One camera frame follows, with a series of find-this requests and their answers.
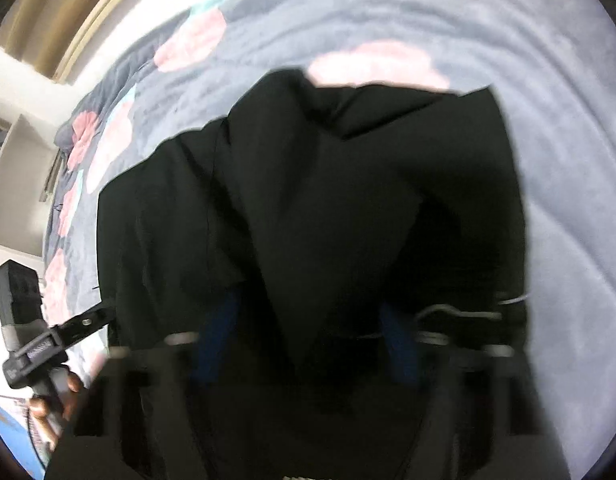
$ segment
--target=bed sheet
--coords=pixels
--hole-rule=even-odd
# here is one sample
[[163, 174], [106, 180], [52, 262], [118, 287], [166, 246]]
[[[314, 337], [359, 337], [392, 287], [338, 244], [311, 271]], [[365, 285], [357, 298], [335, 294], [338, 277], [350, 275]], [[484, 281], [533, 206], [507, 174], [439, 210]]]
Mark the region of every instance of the bed sheet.
[[[597, 0], [204, 0], [138, 41], [57, 134], [44, 314], [99, 300], [98, 193], [268, 70], [317, 84], [492, 85], [528, 216], [529, 352], [573, 478], [616, 432], [616, 28]], [[72, 352], [92, 372], [105, 334]]]

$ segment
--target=hand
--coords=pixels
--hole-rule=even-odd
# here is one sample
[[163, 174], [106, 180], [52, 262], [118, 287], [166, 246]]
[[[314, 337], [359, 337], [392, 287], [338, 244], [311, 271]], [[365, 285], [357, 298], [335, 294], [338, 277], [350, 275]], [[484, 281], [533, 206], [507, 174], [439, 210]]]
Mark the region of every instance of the hand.
[[[63, 418], [70, 420], [74, 408], [76, 407], [76, 398], [78, 393], [83, 389], [83, 381], [74, 372], [68, 372], [68, 393], [61, 399], [63, 402]], [[41, 397], [33, 397], [28, 400], [28, 406], [30, 406], [30, 413], [32, 418], [37, 424], [41, 437], [49, 441], [50, 448], [54, 451], [54, 448], [59, 441], [60, 435], [56, 434], [47, 416], [49, 413], [48, 405]]]

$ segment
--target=gray blanket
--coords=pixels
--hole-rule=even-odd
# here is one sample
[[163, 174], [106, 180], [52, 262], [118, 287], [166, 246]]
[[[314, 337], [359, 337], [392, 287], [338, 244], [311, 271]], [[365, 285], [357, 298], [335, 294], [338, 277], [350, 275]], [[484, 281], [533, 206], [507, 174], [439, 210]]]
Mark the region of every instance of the gray blanket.
[[[200, 2], [138, 41], [57, 134], [48, 320], [99, 300], [102, 187], [281, 66], [323, 85], [493, 86], [530, 226], [530, 355], [581, 478], [616, 431], [616, 28], [597, 0]], [[104, 344], [76, 348], [76, 371], [91, 373]]]

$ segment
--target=white furniture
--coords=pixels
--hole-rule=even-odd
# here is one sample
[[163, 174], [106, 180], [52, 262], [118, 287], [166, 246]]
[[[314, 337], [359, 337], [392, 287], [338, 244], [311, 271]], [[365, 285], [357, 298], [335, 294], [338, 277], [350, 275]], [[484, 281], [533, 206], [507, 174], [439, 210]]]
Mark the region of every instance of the white furniture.
[[0, 264], [15, 260], [43, 275], [52, 193], [42, 199], [56, 153], [23, 116], [9, 129], [0, 151]]

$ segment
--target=black garment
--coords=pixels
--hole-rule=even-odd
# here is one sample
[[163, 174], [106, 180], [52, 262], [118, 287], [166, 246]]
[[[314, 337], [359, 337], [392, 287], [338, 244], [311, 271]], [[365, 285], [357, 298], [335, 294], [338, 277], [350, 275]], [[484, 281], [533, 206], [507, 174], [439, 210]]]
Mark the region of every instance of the black garment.
[[[522, 340], [523, 302], [498, 305], [524, 291], [524, 222], [487, 89], [316, 89], [299, 71], [271, 73], [227, 117], [108, 184], [97, 236], [121, 344], [196, 330], [228, 288], [259, 290], [219, 384], [201, 393], [200, 438], [222, 479], [399, 475], [425, 393], [390, 384], [382, 344], [358, 338], [377, 331], [383, 301], [409, 314], [440, 303], [502, 314], [455, 331], [462, 345]], [[443, 312], [425, 323], [453, 331]], [[264, 420], [269, 452], [253, 433]], [[295, 440], [288, 421], [305, 423]], [[330, 455], [307, 444], [320, 439], [339, 444]], [[309, 471], [288, 470], [305, 460]]]

